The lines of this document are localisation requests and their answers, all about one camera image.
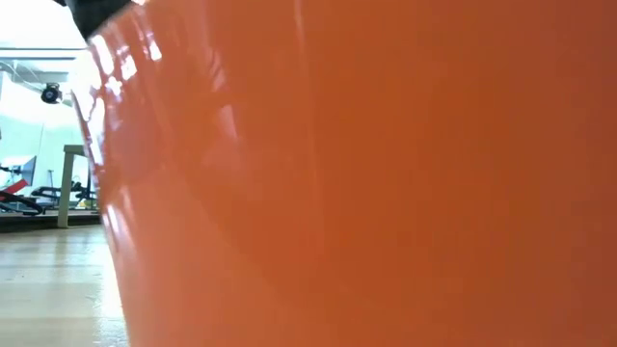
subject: table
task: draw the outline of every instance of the table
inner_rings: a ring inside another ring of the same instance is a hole
[[[73,178],[73,162],[75,155],[85,156],[81,145],[65,146],[65,166],[62,169],[62,187],[60,188],[60,204],[58,206],[58,227],[68,227],[68,201]]]

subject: glossy orange surface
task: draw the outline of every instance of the glossy orange surface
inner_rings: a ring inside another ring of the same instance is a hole
[[[132,346],[617,345],[616,10],[117,16],[75,96]]]

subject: wooden floor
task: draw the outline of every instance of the wooden floor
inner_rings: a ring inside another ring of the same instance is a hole
[[[0,234],[0,346],[127,346],[100,227]]]

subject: security camera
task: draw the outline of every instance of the security camera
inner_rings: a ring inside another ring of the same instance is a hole
[[[62,102],[62,91],[58,83],[47,83],[47,86],[40,94],[40,99],[44,103],[57,104]]]

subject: table leg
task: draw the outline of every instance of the table leg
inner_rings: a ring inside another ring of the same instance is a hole
[[[60,205],[58,206],[58,227],[68,227],[68,200],[70,199],[71,179],[73,177],[73,160],[75,154],[65,152],[65,166],[62,170],[62,187]]]

